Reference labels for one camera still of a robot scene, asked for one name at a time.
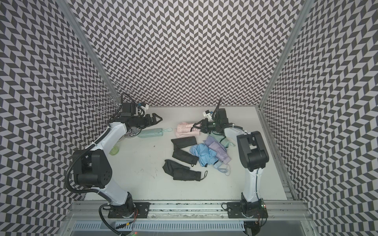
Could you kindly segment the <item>pink sleeved umbrella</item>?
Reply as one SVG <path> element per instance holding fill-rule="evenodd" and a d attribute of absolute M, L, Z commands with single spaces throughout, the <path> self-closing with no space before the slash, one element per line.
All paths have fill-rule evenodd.
<path fill-rule="evenodd" d="M 191 135 L 200 134 L 200 130 L 198 128 L 194 128 L 194 124 L 189 124 L 189 123 L 178 124 L 176 131 L 178 134 L 191 134 Z"/>

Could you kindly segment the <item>pink sleeve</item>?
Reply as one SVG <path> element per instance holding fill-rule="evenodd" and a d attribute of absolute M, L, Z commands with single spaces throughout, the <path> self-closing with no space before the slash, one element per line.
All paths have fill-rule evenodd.
<path fill-rule="evenodd" d="M 200 131 L 192 131 L 192 132 L 184 132 L 184 133 L 179 133 L 178 131 L 175 131 L 175 135 L 177 138 L 196 137 L 200 135 Z"/>

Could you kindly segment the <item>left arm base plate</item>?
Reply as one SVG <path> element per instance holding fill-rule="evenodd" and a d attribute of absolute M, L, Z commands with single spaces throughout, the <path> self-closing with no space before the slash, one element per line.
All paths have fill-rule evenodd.
<path fill-rule="evenodd" d="M 150 210 L 150 202 L 134 202 L 130 206 L 110 206 L 108 218 L 111 219 L 132 219 L 136 216 L 137 219 L 144 219 L 148 217 Z"/>

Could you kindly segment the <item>blue sleeved umbrella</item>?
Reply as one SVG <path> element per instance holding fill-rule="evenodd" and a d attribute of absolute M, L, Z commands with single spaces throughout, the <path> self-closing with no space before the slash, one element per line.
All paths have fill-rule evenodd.
<path fill-rule="evenodd" d="M 210 149 L 205 144 L 197 144 L 190 148 L 190 153 L 199 158 L 201 167 L 213 166 L 214 169 L 225 174 L 230 175 L 230 167 L 224 164 L 218 157 L 217 153 Z"/>

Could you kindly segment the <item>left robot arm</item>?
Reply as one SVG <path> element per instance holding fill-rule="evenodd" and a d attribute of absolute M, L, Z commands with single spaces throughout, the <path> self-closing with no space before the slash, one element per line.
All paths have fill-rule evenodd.
<path fill-rule="evenodd" d="M 107 201 L 104 206 L 113 218 L 136 216 L 132 195 L 123 190 L 113 179 L 108 160 L 111 150 L 128 133 L 157 125 L 163 119 L 147 114 L 148 106 L 137 103 L 128 93 L 120 97 L 120 105 L 107 121 L 107 128 L 99 138 L 83 150 L 76 150 L 65 175 L 65 186 L 76 194 L 95 193 Z"/>

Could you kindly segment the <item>black sleeved umbrella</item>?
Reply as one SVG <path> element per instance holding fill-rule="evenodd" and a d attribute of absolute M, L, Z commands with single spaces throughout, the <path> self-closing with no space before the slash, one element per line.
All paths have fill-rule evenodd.
<path fill-rule="evenodd" d="M 201 180 L 207 177 L 208 171 L 204 172 L 203 177 L 201 176 L 201 172 L 186 170 L 186 169 L 176 169 L 173 172 L 173 179 L 176 181 L 197 181 L 200 182 Z"/>
<path fill-rule="evenodd" d="M 172 157 L 192 166 L 196 165 L 199 161 L 199 158 L 197 156 L 192 155 L 181 149 L 175 149 L 172 154 Z"/>

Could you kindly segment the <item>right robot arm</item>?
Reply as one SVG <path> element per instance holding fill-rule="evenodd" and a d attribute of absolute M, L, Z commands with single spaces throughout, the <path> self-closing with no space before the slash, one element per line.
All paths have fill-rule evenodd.
<path fill-rule="evenodd" d="M 208 134 L 216 132 L 235 144 L 238 148 L 240 162 L 245 168 L 240 211 L 246 218 L 258 217 L 259 219 L 267 219 L 266 204 L 259 193 L 261 175 L 269 162 L 264 140 L 258 131 L 248 133 L 243 127 L 230 123 L 226 110 L 220 108 L 221 101 L 222 99 L 219 99 L 214 111 L 205 111 L 205 119 L 194 123 L 191 130 L 198 129 L 202 133 Z"/>

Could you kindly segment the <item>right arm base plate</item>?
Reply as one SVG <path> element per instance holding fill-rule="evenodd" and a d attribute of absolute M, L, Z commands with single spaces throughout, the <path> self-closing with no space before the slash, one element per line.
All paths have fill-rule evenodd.
<path fill-rule="evenodd" d="M 221 208 L 226 211 L 228 218 L 253 218 L 267 219 L 266 205 L 262 202 L 227 202 L 221 203 Z"/>

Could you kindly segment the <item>lavender sleeve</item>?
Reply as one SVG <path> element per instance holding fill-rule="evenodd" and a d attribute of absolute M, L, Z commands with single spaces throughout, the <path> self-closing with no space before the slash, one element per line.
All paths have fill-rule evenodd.
<path fill-rule="evenodd" d="M 212 148 L 212 149 L 217 149 L 219 147 L 219 142 L 213 138 L 212 136 L 207 136 L 207 139 L 204 140 L 204 144 L 208 147 L 208 148 Z"/>

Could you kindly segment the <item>lavender sleeved umbrella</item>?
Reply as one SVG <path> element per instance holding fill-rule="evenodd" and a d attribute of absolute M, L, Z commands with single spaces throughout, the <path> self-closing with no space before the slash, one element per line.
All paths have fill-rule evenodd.
<path fill-rule="evenodd" d="M 209 148 L 216 152 L 216 157 L 223 163 L 228 164 L 231 161 L 231 158 L 227 154 L 227 150 L 223 145 L 218 142 L 213 142 Z"/>

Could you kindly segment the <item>mint green sleeved umbrella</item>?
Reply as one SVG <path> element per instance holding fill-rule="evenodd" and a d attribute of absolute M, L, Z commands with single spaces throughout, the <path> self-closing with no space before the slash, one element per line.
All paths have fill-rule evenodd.
<path fill-rule="evenodd" d="M 210 136 L 213 137 L 217 142 L 219 142 L 225 148 L 234 147 L 235 146 L 234 143 L 232 143 L 228 138 L 226 138 L 224 135 L 222 135 L 220 133 L 212 132 L 210 134 Z"/>

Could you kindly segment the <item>black sleeve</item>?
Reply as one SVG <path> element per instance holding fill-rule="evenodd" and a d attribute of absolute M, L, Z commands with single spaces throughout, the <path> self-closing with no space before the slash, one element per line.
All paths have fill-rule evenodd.
<path fill-rule="evenodd" d="M 190 167 L 187 167 L 187 166 L 184 166 L 182 164 L 179 164 L 173 160 L 170 160 L 170 159 L 166 159 L 164 161 L 164 165 L 163 165 L 163 170 L 166 174 L 170 175 L 173 177 L 174 175 L 174 170 L 176 169 L 186 169 L 186 170 L 189 170 Z"/>
<path fill-rule="evenodd" d="M 194 136 L 171 139 L 171 142 L 174 145 L 174 149 L 187 148 L 197 144 L 197 140 Z"/>

